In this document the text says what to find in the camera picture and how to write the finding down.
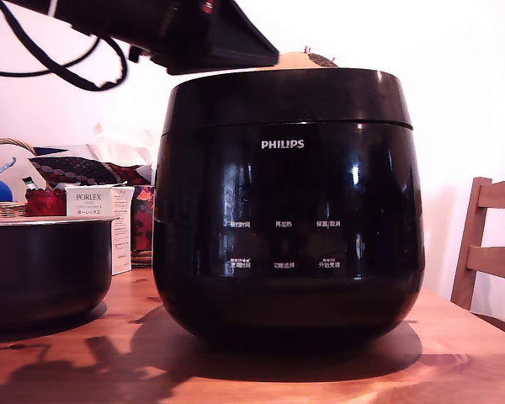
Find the white box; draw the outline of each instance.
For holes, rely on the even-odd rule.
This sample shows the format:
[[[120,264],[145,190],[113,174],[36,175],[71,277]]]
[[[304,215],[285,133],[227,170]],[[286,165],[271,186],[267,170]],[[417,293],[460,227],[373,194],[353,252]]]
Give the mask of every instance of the white box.
[[[112,275],[131,271],[131,200],[133,187],[115,185],[66,186],[68,216],[114,216]]]

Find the white wall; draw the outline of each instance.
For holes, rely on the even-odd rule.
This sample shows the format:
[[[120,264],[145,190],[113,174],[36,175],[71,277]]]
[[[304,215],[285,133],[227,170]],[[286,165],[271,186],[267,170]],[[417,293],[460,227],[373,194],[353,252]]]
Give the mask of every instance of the white wall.
[[[401,79],[423,187],[425,286],[449,298],[471,179],[505,179],[505,0],[238,3],[281,52],[308,45],[336,57],[339,66],[385,70]],[[14,9],[59,61],[74,58],[91,43],[65,24]],[[40,68],[1,17],[0,68]],[[111,51],[101,50],[76,71],[103,81],[117,76],[119,65]],[[83,143],[101,120],[133,121],[159,133],[168,92],[185,78],[170,77],[149,61],[131,65],[126,85],[103,94],[85,93],[56,77],[0,78],[0,136],[37,146]],[[3,150],[0,163],[12,152]],[[491,211],[485,244],[501,243],[505,215]],[[473,308],[505,318],[505,280],[479,275]]]

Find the black rice cooker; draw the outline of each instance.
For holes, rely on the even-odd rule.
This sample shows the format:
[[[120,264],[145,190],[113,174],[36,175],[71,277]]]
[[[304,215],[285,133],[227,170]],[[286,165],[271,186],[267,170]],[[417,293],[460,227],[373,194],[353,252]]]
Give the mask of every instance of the black rice cooker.
[[[168,312],[224,344],[365,343],[412,308],[421,192],[399,80],[239,72],[173,90],[153,271]]]

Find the philips logo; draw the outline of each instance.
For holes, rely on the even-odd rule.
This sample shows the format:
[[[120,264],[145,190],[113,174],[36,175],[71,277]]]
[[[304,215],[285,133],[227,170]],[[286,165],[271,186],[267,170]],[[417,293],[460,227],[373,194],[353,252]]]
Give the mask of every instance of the philips logo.
[[[305,141],[262,141],[262,149],[302,149]]]

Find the black cable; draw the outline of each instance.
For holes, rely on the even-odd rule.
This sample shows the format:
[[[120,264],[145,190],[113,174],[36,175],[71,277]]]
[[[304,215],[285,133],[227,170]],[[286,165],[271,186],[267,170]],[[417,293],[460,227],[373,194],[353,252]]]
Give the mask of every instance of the black cable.
[[[95,42],[93,42],[92,47],[82,56],[78,57],[74,61],[69,61],[65,65],[62,65],[62,67],[71,67],[79,64],[81,61],[86,60],[90,55],[93,54],[95,49],[98,47],[99,43],[101,42],[101,38],[97,38]],[[40,70],[38,72],[1,72],[0,71],[0,77],[38,77],[38,76],[44,76],[45,74],[50,74],[52,73],[50,70]]]
[[[116,43],[115,40],[110,38],[109,35],[99,35],[99,38],[104,40],[109,46],[116,52],[116,54],[120,57],[121,62],[121,70],[122,75],[116,82],[106,82],[103,86],[98,87],[94,83],[86,80],[78,76],[77,74],[67,70],[62,65],[53,61],[37,44],[30,39],[30,37],[24,32],[20,23],[13,16],[11,11],[6,7],[2,0],[0,0],[0,11],[2,11],[4,18],[8,22],[9,27],[15,33],[17,39],[24,45],[24,47],[35,57],[38,61],[40,61],[43,66],[49,69],[51,72],[55,73],[58,77],[61,77],[65,81],[74,85],[75,87],[81,88],[87,91],[105,91],[110,90],[111,88],[115,88],[124,82],[127,77],[127,59],[125,58],[124,52],[121,50],[120,46]]]

